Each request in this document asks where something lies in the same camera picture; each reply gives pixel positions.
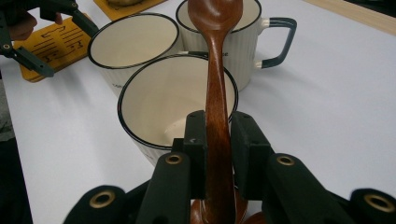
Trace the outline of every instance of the white surface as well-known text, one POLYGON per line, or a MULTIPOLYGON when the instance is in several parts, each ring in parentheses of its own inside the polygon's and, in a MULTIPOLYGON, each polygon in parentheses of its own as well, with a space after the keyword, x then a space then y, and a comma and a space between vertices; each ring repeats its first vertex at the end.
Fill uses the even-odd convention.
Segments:
MULTIPOLYGON (((175 18, 180 2, 148 11, 175 18)), ((99 27, 109 22, 93 1, 78 3, 99 27)), ((261 3, 264 17, 297 20, 297 33, 285 62, 252 76, 238 110, 328 190, 396 197, 396 37, 301 0, 261 3)), ((273 57, 286 31, 264 32, 257 55, 273 57)), ((0 66, 35 223, 62 223, 99 185, 130 190, 150 178, 152 166, 120 126, 117 98, 88 58, 36 84, 14 61, 2 57, 0 66)))

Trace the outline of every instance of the metal grommet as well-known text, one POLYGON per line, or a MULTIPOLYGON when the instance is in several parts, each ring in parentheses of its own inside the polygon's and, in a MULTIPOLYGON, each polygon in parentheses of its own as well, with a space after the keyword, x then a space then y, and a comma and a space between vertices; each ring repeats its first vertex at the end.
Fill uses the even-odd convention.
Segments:
POLYGON ((364 201, 366 201, 370 206, 378 209, 382 212, 392 213, 395 212, 395 204, 390 202, 387 198, 384 198, 376 194, 366 194, 364 195, 364 201))
POLYGON ((171 165, 179 164, 183 161, 183 158, 179 155, 170 155, 166 157, 166 162, 171 165))
POLYGON ((113 190, 103 190, 90 199, 90 206, 93 208, 103 208, 111 204, 116 199, 116 194, 113 190))
POLYGON ((294 160, 288 156, 279 156, 276 160, 282 165, 294 165, 294 160))

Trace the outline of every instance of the ceramic mug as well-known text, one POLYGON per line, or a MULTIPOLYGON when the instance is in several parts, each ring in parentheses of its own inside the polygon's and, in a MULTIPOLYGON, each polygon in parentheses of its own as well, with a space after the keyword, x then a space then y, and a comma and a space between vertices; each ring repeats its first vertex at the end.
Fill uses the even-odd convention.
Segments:
MULTIPOLYGON (((186 51, 207 52, 207 44, 192 24, 188 14, 188 1, 182 2, 176 13, 184 49, 186 51)), ((223 46, 223 64, 233 75, 241 91, 250 81, 255 68, 266 68, 281 64, 288 52, 297 28, 297 22, 290 18, 262 18, 262 6, 256 0, 244 0, 241 20, 227 35, 223 46), (281 53, 272 59, 255 60, 259 35, 266 28, 286 27, 289 34, 281 53)))
POLYGON ((139 13, 100 29, 90 41, 88 56, 119 97, 126 81, 144 64, 182 49, 174 20, 162 14, 139 13))
MULTIPOLYGON (((183 138, 186 117, 205 110, 208 60, 178 54, 144 65, 126 82, 118 102, 121 126, 155 165, 183 138)), ((238 104, 238 89, 224 69, 229 117, 238 104)))

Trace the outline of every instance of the wooden board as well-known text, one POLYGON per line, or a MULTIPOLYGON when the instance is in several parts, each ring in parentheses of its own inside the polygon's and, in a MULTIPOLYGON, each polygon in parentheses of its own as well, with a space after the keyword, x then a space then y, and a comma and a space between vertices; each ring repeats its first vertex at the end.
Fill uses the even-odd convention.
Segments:
MULTIPOLYGON (((91 38, 72 22, 72 18, 68 18, 62 25, 54 23, 33 32, 25 41, 15 41, 14 49, 23 46, 58 72, 86 57, 90 40, 91 38)), ((22 65, 21 73, 22 77, 30 82, 45 78, 22 65)))
POLYGON ((343 0, 305 0, 305 2, 323 7, 388 34, 396 35, 396 18, 373 11, 369 8, 360 7, 343 0))
POLYGON ((107 0, 93 0, 99 8, 112 20, 115 21, 119 18, 126 17, 138 12, 142 12, 148 8, 155 7, 166 0, 143 0, 128 7, 114 7, 110 6, 107 0))

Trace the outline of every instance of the wooden spoon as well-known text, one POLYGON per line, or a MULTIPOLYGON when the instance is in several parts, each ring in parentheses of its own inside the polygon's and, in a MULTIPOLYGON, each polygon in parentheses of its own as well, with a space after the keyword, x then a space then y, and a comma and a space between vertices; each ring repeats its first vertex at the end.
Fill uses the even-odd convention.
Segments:
POLYGON ((222 48, 226 35, 242 17, 243 0, 189 0, 188 12, 192 23, 204 36, 209 51, 205 106, 208 152, 201 217, 204 223, 235 223, 222 48))

